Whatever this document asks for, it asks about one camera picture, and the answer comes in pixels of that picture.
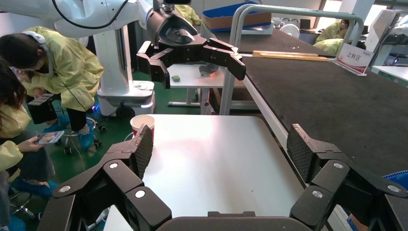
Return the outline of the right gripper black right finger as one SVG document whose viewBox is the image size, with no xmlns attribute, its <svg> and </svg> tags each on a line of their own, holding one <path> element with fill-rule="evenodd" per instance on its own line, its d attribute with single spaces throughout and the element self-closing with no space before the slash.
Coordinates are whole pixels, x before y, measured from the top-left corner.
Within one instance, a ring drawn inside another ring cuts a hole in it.
<svg viewBox="0 0 408 231">
<path fill-rule="evenodd" d="M 334 144 L 311 138 L 299 124 L 287 136 L 287 153 L 307 184 L 290 217 L 319 231 L 336 206 L 370 231 L 408 228 L 408 190 L 404 184 L 359 167 Z"/>
</svg>

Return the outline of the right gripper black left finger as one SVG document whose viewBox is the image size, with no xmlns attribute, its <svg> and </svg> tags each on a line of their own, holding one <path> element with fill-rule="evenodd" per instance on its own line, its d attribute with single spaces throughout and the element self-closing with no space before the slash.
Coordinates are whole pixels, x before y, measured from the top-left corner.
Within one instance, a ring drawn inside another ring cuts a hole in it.
<svg viewBox="0 0 408 231">
<path fill-rule="evenodd" d="M 55 188 L 40 231 L 85 231 L 114 207 L 134 231 L 154 231 L 172 218 L 170 208 L 143 182 L 153 152 L 153 132 L 142 125 L 128 141 L 113 144 L 98 164 Z"/>
</svg>

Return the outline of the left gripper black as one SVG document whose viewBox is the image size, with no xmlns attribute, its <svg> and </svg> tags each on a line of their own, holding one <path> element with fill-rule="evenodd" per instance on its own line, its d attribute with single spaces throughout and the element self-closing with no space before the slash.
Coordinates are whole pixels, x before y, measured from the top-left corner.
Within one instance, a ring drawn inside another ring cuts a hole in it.
<svg viewBox="0 0 408 231">
<path fill-rule="evenodd" d="M 147 18 L 147 32 L 153 41 L 145 41 L 138 50 L 138 68 L 165 89 L 170 89 L 169 57 L 176 63 L 198 62 L 202 58 L 204 62 L 226 67 L 237 80 L 246 76 L 237 47 L 216 38 L 206 40 L 176 12 L 153 11 Z"/>
</svg>

